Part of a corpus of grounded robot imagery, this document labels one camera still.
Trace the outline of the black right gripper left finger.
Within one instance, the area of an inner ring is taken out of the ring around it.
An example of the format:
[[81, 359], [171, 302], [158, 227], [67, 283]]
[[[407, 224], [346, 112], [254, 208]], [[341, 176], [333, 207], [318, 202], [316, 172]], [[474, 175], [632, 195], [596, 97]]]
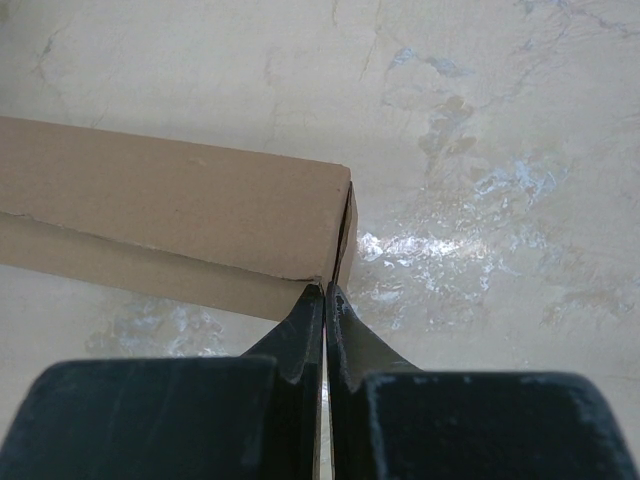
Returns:
[[5, 479], [315, 479], [324, 294], [237, 357], [67, 361], [32, 384]]

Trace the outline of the brown cardboard box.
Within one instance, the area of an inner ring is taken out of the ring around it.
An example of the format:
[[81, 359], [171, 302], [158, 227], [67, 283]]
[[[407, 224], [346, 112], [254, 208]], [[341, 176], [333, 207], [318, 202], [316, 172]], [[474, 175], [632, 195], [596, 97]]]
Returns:
[[5, 265], [279, 321], [348, 283], [357, 222], [339, 164], [1, 121]]

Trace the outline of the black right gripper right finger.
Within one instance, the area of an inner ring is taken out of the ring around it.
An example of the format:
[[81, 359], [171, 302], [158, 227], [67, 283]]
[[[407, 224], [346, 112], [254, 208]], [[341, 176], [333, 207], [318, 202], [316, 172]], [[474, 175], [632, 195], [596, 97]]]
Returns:
[[635, 479], [600, 391], [565, 372], [427, 371], [325, 303], [338, 479]]

